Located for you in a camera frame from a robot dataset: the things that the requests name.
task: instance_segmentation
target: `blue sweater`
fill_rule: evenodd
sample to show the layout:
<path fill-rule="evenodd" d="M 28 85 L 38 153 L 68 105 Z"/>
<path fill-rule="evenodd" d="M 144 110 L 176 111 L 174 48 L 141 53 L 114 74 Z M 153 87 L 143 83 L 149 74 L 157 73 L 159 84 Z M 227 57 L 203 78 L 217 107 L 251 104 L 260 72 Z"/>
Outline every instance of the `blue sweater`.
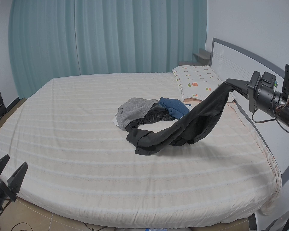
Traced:
<path fill-rule="evenodd" d="M 168 99 L 161 97 L 159 104 L 166 108 L 170 115 L 180 119 L 189 112 L 189 109 L 178 99 Z"/>

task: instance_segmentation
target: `headboard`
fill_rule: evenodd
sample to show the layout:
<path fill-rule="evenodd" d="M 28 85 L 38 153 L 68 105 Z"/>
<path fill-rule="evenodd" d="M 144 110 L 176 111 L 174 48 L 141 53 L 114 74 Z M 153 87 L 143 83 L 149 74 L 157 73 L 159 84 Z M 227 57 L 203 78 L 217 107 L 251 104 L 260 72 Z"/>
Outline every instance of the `headboard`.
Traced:
<path fill-rule="evenodd" d="M 285 72 L 268 60 L 231 43 L 213 38 L 210 66 L 222 81 L 226 79 L 240 79 L 250 81 L 253 72 L 267 71 L 276 76 L 277 91 L 282 91 Z M 239 110 L 255 127 L 266 146 L 272 152 L 282 173 L 282 185 L 289 179 L 289 135 L 284 132 L 276 121 L 263 124 L 253 123 L 252 113 L 249 111 L 249 101 L 236 91 L 233 92 Z M 269 115 L 258 110 L 255 120 L 271 119 Z"/>

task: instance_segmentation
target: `pile of clothes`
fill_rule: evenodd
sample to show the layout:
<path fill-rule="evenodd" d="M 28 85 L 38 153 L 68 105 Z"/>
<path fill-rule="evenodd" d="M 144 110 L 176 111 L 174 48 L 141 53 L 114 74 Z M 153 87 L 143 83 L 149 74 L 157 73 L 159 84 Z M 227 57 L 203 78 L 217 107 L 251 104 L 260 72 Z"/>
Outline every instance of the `pile of clothes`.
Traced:
<path fill-rule="evenodd" d="M 158 121 L 180 119 L 192 109 L 191 104 L 183 104 L 178 99 L 131 98 L 118 108 L 113 123 L 127 132 L 138 128 L 140 124 L 153 124 Z"/>
<path fill-rule="evenodd" d="M 126 139 L 136 147 L 136 154 L 151 155 L 166 145 L 193 144 L 205 138 L 215 127 L 233 90 L 234 87 L 223 82 L 194 108 L 176 99 L 132 98 L 119 107 L 113 122 L 129 133 Z M 175 118 L 179 120 L 156 133 L 138 129 L 139 124 Z"/>

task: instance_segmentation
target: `gray headboard trim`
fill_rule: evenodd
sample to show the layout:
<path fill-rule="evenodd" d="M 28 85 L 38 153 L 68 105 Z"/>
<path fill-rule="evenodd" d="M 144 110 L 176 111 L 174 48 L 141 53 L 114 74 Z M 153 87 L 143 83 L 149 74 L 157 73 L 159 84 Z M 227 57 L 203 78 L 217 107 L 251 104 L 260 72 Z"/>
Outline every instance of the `gray headboard trim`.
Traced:
<path fill-rule="evenodd" d="M 214 51 L 214 42 L 217 42 L 219 44 L 222 44 L 226 47 L 229 47 L 233 50 L 236 50 L 254 60 L 256 60 L 257 62 L 263 64 L 264 66 L 268 67 L 269 69 L 271 69 L 272 71 L 274 71 L 276 74 L 278 74 L 279 76 L 281 76 L 282 78 L 284 78 L 285 75 L 285 71 L 282 70 L 280 67 L 276 66 L 275 64 L 269 62 L 268 60 L 262 58 L 261 56 L 258 56 L 256 54 L 254 54 L 253 52 L 250 52 L 244 48 L 241 48 L 239 46 L 236 46 L 234 44 L 231 44 L 229 42 L 225 42 L 223 40 L 217 39 L 217 38 L 213 38 L 213 44 L 212 44 L 212 54 L 211 54 L 211 59 L 210 59 L 210 66 L 212 66 L 212 59 L 213 59 L 213 51 Z M 255 124 L 253 123 L 253 121 L 251 120 L 251 118 L 247 115 L 247 113 L 243 110 L 243 108 L 238 104 L 237 101 L 234 100 L 234 102 L 236 103 L 236 105 L 238 106 L 238 109 L 240 110 L 240 112 L 246 117 L 246 119 L 253 125 L 253 127 L 255 128 L 255 130 L 257 131 L 257 133 L 259 134 L 259 136 L 261 137 L 261 139 L 263 140 L 263 142 L 265 143 L 266 147 L 270 150 L 270 148 L 268 147 L 267 143 L 265 142 L 264 138 L 262 137 L 261 133 L 258 131 L 258 129 L 256 128 Z M 285 170 L 285 172 L 281 175 L 282 178 L 282 186 L 289 180 L 289 167 Z"/>
<path fill-rule="evenodd" d="M 229 47 L 233 50 L 236 50 L 254 60 L 256 60 L 257 62 L 263 64 L 264 66 L 268 67 L 269 69 L 271 69 L 272 71 L 274 71 L 276 74 L 278 74 L 280 77 L 284 78 L 285 75 L 285 70 L 281 69 L 280 67 L 276 66 L 275 64 L 271 63 L 270 61 L 262 58 L 259 55 L 254 54 L 251 51 L 248 51 L 244 48 L 241 48 L 239 46 L 236 46 L 234 44 L 231 44 L 229 42 L 225 42 L 223 40 L 217 39 L 217 38 L 213 38 L 213 44 L 212 44 L 212 54 L 211 54 L 211 59 L 210 59 L 210 66 L 212 66 L 212 59 L 213 59 L 213 50 L 214 50 L 214 42 L 217 42 L 219 44 L 222 44 L 226 47 Z"/>

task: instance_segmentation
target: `black clothing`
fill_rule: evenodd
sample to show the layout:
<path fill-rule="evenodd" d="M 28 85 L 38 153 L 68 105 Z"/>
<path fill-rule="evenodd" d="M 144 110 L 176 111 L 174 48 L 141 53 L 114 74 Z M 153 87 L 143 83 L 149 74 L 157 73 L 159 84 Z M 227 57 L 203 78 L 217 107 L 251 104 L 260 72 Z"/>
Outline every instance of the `black clothing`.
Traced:
<path fill-rule="evenodd" d="M 127 141 L 133 143 L 136 147 L 135 153 L 140 155 L 157 153 L 168 144 L 181 146 L 186 142 L 196 143 L 215 127 L 222 115 L 229 92 L 233 90 L 232 86 L 222 83 L 171 127 L 157 133 L 135 128 L 127 135 Z"/>
<path fill-rule="evenodd" d="M 144 118 L 140 118 L 134 121 L 131 121 L 126 127 L 127 132 L 131 132 L 133 129 L 138 128 L 140 124 L 153 124 L 159 121 L 172 121 L 175 117 L 169 114 L 168 110 L 158 103 L 154 103 L 148 113 Z"/>

